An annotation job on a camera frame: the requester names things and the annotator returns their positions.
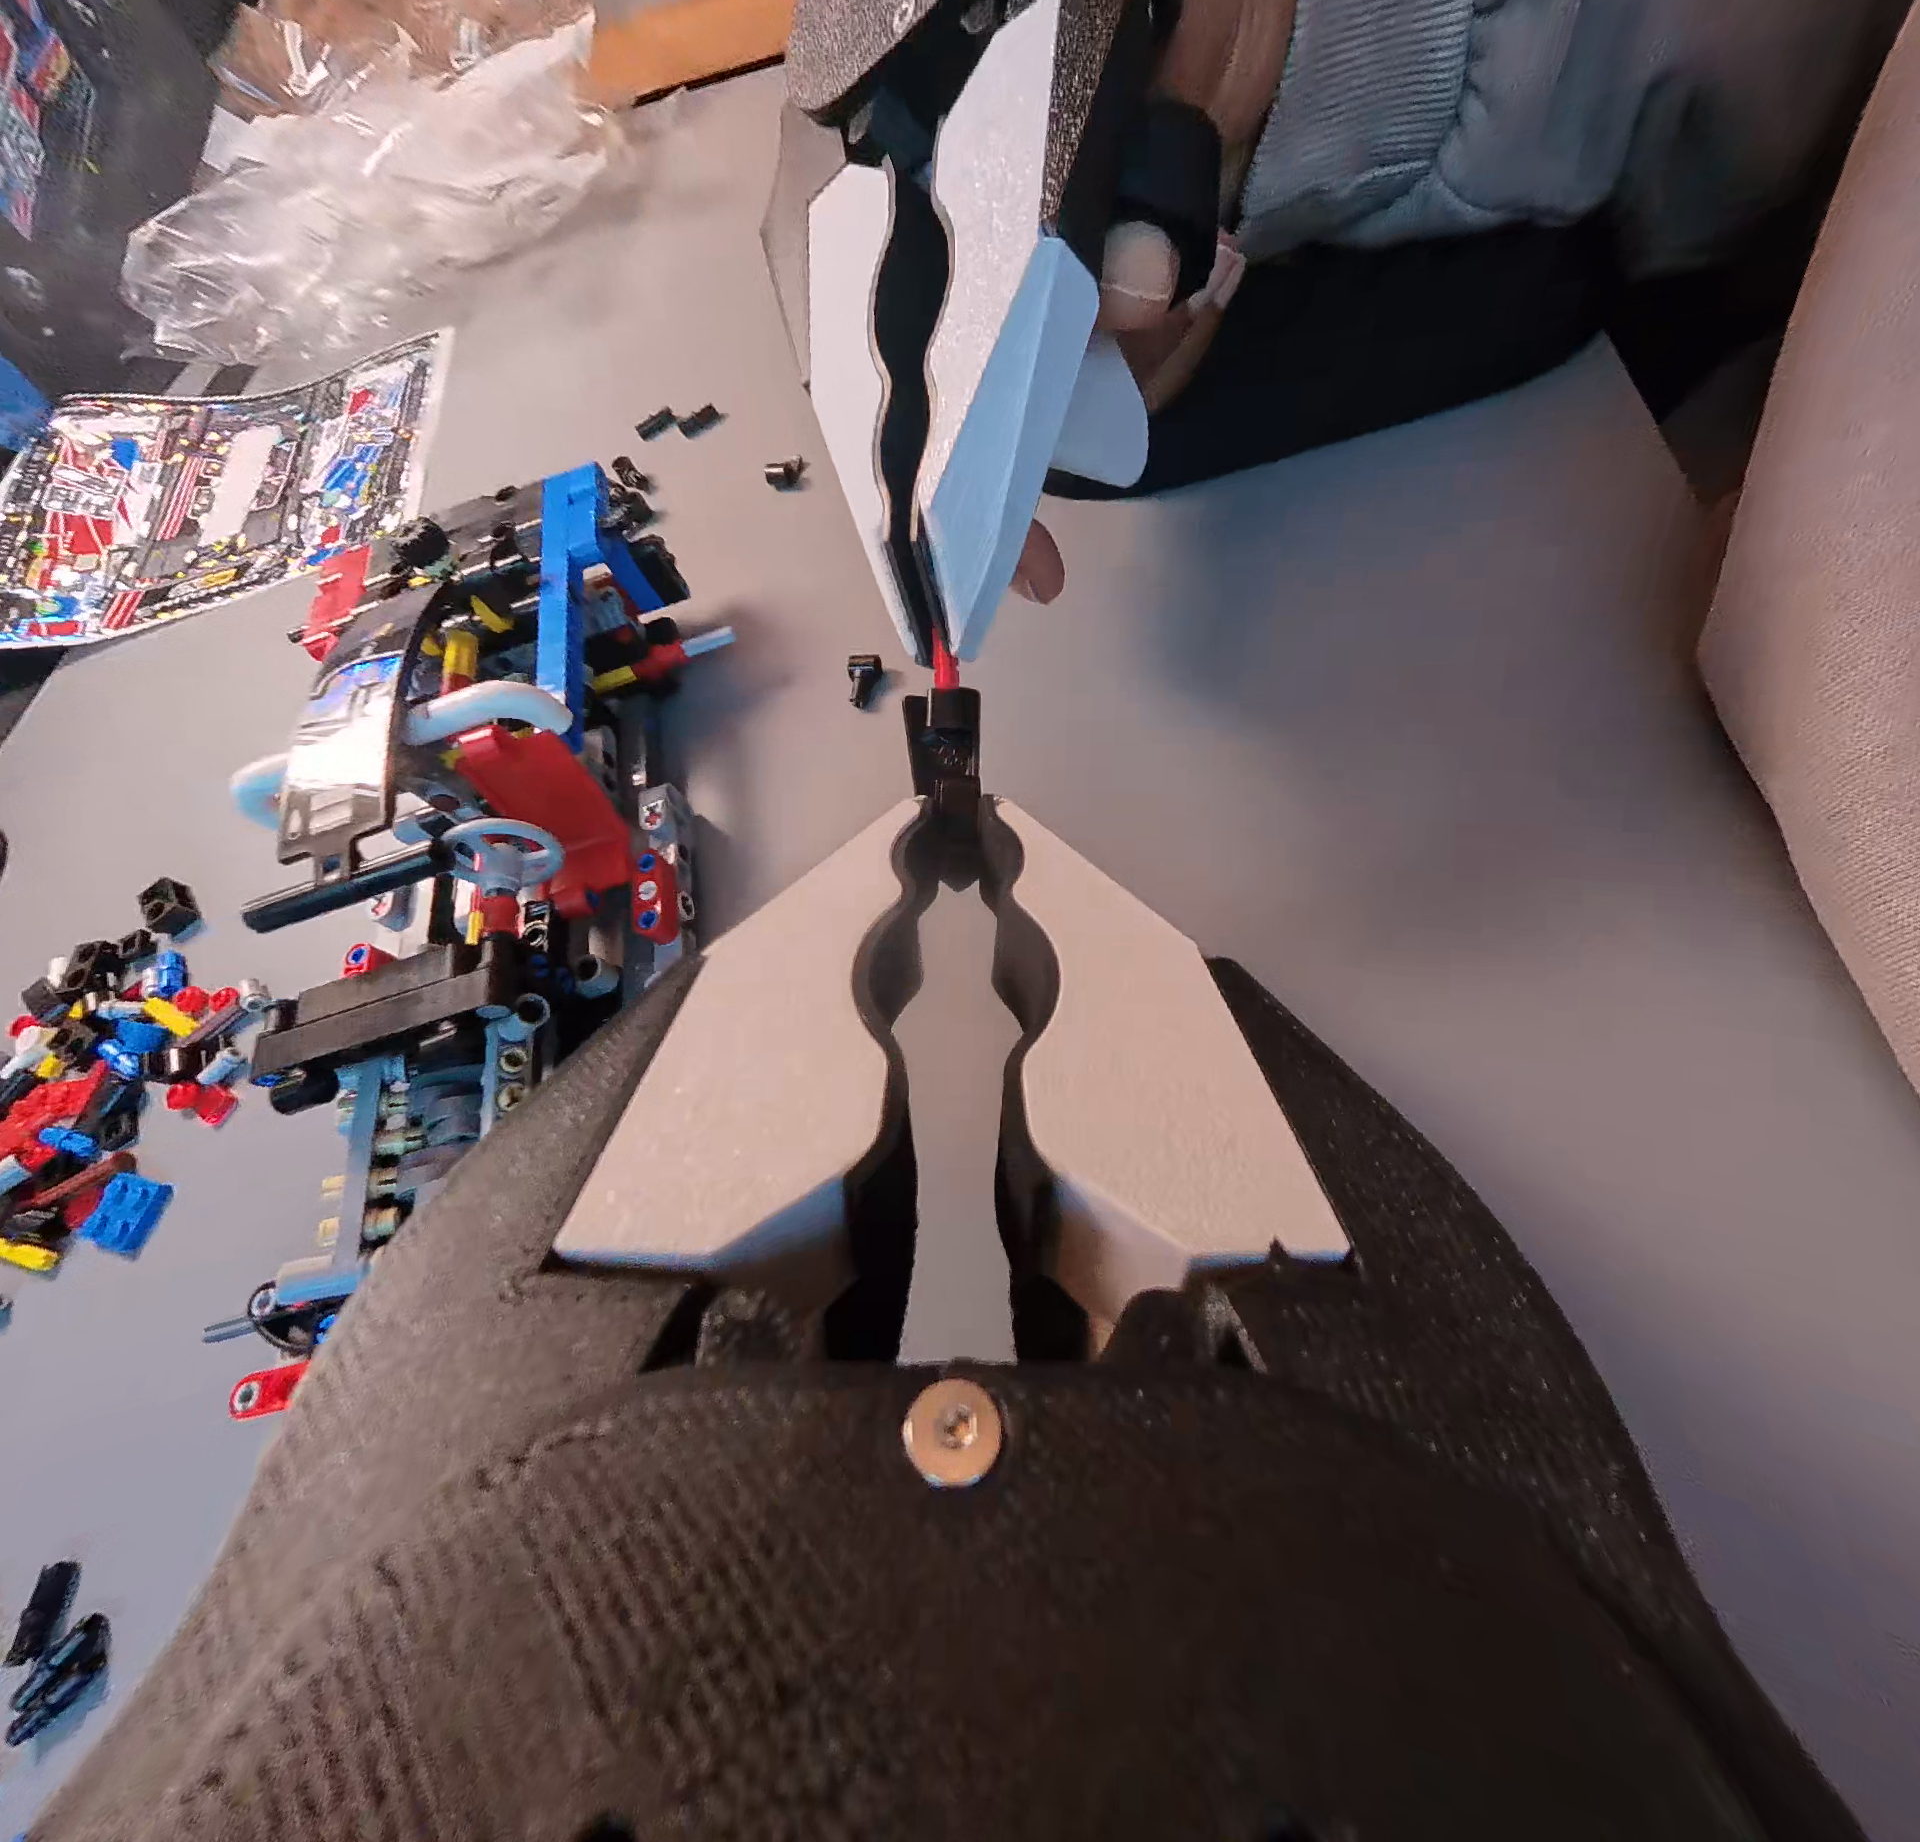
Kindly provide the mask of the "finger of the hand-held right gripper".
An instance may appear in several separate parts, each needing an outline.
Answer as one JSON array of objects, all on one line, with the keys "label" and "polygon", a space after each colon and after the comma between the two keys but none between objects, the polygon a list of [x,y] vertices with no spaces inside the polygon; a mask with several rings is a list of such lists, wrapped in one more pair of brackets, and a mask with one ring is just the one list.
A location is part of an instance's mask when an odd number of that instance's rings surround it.
[{"label": "finger of the hand-held right gripper", "polygon": [[916,172],[850,163],[812,200],[806,245],[813,415],[899,646],[928,668],[942,614],[914,490],[931,419],[943,222]]},{"label": "finger of the hand-held right gripper", "polygon": [[982,653],[1033,518],[1096,314],[1096,283],[1043,226],[1061,0],[996,30],[930,165],[947,280],[923,353],[916,538],[947,653]]}]

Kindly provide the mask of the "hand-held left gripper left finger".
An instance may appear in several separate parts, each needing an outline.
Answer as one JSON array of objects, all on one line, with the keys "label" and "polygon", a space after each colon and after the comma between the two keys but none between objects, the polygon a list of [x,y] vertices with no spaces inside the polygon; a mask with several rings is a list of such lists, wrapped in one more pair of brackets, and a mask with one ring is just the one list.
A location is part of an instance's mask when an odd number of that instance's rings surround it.
[{"label": "hand-held left gripper left finger", "polygon": [[707,945],[554,1261],[901,1328],[917,1170],[897,1025],[926,907],[909,798]]}]

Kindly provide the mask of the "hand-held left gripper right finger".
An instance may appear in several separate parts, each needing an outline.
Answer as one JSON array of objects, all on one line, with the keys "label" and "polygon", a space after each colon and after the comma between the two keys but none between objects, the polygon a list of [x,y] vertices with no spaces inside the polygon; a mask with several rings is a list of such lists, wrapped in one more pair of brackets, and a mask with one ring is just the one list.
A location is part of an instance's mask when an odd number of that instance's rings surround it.
[{"label": "hand-held left gripper right finger", "polygon": [[1201,948],[1005,798],[978,808],[991,988],[1019,1036],[993,1206],[1019,1359],[1085,1359],[1144,1295],[1351,1248]]}]

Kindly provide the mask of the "lego car chassis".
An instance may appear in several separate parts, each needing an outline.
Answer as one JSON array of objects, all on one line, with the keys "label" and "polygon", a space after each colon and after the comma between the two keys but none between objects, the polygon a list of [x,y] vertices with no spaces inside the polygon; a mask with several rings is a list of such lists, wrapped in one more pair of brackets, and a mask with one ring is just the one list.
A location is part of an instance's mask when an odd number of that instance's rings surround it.
[{"label": "lego car chassis", "polygon": [[684,572],[629,457],[423,515],[325,558],[297,634],[315,662],[289,746],[238,771],[295,886],[254,935],[347,912],[331,979],[264,1002],[249,1080],[343,1144],[314,1252],[210,1344],[275,1365],[227,1415],[288,1409],[339,1312],[457,1164],[698,945],[696,823],[660,758],[684,672]]}]

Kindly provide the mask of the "black lego connector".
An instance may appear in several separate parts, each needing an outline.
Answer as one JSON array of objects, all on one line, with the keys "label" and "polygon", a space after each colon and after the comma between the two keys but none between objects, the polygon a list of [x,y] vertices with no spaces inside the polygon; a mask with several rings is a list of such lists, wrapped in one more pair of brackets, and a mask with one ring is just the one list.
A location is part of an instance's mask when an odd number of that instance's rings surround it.
[{"label": "black lego connector", "polygon": [[901,703],[901,724],[920,807],[909,840],[914,875],[964,893],[982,875],[979,693],[933,686]]}]

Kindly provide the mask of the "pile of colourful lego pieces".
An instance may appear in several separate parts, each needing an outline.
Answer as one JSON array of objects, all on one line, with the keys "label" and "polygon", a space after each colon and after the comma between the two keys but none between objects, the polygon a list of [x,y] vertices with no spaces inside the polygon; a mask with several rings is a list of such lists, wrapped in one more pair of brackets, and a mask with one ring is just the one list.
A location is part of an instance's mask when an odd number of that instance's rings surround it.
[{"label": "pile of colourful lego pieces", "polygon": [[1,1064],[6,1271],[53,1274],[75,1244],[141,1254],[174,1199],[140,1170],[148,1112],[216,1131],[238,1110],[271,998],[254,979],[193,979],[182,940],[200,923],[190,886],[159,876],[131,931],[75,945],[20,990]]}]

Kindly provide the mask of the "lego set box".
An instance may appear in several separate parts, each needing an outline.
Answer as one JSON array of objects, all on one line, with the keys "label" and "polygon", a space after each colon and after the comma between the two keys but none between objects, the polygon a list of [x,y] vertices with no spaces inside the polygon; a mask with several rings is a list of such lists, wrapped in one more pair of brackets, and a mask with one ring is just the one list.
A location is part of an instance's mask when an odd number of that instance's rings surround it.
[{"label": "lego set box", "polygon": [[161,0],[1,0],[1,350],[42,396],[151,345],[130,237],[191,186],[213,77]]}]

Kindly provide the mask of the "person's right hand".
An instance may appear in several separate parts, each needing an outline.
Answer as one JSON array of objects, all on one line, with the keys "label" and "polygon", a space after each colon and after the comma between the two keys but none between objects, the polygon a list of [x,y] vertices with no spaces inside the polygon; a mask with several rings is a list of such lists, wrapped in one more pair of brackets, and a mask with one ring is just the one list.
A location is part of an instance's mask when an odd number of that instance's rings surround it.
[{"label": "person's right hand", "polygon": [[1262,127],[1281,87],[1297,0],[1184,0],[1156,90],[1201,111],[1220,141],[1217,251],[1209,283],[1177,297],[1177,246],[1149,222],[1109,228],[1096,331],[1115,342],[1149,415],[1194,378],[1242,275],[1230,240]]}]

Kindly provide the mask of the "brown cardboard sheet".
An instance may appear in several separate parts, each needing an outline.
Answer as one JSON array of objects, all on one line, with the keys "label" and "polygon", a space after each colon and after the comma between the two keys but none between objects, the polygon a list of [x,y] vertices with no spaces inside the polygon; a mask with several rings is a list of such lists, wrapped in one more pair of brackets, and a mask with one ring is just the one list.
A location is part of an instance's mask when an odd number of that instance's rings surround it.
[{"label": "brown cardboard sheet", "polygon": [[795,0],[672,0],[597,24],[585,87],[623,111],[784,61]]}]

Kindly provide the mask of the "clear plastic bags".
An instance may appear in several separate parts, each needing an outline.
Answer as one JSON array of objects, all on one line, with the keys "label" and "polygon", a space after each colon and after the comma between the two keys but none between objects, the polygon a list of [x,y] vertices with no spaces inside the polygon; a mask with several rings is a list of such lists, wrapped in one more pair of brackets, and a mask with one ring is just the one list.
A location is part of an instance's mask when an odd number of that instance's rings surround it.
[{"label": "clear plastic bags", "polygon": [[223,156],[131,228],[118,292],[180,360],[370,342],[567,221],[621,158],[596,0],[255,0],[210,59]]}]

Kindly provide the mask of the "colourful sticker sheet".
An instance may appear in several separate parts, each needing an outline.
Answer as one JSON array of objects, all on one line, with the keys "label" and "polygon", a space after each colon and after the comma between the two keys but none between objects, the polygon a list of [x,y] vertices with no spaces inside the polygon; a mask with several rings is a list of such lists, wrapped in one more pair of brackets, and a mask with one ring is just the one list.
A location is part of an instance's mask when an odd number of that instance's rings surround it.
[{"label": "colourful sticker sheet", "polygon": [[69,650],[299,582],[419,512],[452,328],[233,396],[74,396],[1,483],[1,648]]}]

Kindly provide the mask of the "person's beige sweatshirt torso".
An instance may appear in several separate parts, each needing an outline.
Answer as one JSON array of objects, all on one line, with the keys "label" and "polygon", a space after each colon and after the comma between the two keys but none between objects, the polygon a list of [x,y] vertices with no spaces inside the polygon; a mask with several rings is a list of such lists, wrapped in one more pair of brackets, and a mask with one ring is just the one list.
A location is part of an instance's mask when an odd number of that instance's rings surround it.
[{"label": "person's beige sweatshirt torso", "polygon": [[1916,8],[1795,295],[1696,662],[1812,914],[1916,1084]]}]

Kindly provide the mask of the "pile of black blue pins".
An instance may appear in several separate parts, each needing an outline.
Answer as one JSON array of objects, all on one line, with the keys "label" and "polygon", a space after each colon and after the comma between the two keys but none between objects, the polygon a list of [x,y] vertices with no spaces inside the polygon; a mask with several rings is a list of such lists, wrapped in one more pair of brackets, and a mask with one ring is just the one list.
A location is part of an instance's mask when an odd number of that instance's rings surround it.
[{"label": "pile of black blue pins", "polygon": [[45,1734],[106,1674],[112,1657],[107,1615],[78,1615],[84,1566],[72,1558],[37,1570],[14,1623],[4,1670],[17,1670],[8,1698],[4,1746]]}]

